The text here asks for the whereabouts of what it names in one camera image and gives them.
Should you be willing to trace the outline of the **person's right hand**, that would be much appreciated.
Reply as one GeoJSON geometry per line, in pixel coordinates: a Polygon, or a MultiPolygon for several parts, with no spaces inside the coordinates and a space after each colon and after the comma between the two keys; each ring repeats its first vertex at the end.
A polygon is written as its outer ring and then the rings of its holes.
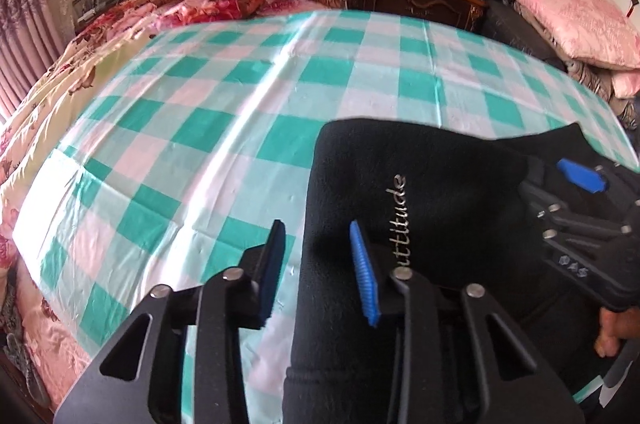
{"type": "Polygon", "coordinates": [[[594,344],[601,357],[614,357],[622,340],[638,340],[640,336],[640,311],[631,308],[624,312],[600,309],[600,332],[594,344]]]}

